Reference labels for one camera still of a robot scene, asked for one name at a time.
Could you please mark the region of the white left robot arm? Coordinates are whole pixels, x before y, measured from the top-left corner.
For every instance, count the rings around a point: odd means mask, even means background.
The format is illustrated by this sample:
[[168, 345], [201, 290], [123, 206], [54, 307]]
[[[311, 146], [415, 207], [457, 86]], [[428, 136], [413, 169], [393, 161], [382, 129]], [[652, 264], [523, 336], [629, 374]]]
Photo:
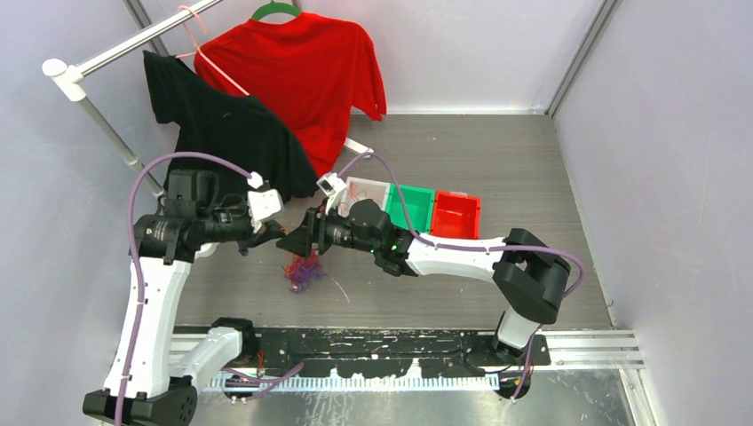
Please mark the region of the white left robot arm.
[[199, 392], [224, 367], [246, 367], [259, 342], [248, 319], [215, 320], [188, 354], [170, 360], [183, 288], [194, 262], [234, 242], [242, 255], [284, 234], [279, 192], [258, 174], [242, 193], [220, 194], [218, 175], [173, 170], [162, 206], [133, 228], [131, 293], [115, 359], [103, 386], [83, 399], [83, 413], [112, 425], [188, 425]]

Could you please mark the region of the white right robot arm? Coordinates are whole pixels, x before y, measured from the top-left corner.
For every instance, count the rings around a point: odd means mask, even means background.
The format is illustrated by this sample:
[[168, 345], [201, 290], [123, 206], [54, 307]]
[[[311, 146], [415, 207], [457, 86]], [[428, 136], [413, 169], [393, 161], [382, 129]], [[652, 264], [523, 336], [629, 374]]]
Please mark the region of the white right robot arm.
[[310, 208], [276, 246], [301, 257], [338, 246], [369, 252], [376, 266], [395, 277], [439, 274], [494, 284], [508, 306], [495, 331], [493, 352], [507, 365], [526, 355], [541, 325], [556, 321], [571, 272], [563, 252], [525, 229], [489, 240], [436, 237], [395, 225], [372, 200], [356, 202], [345, 217]]

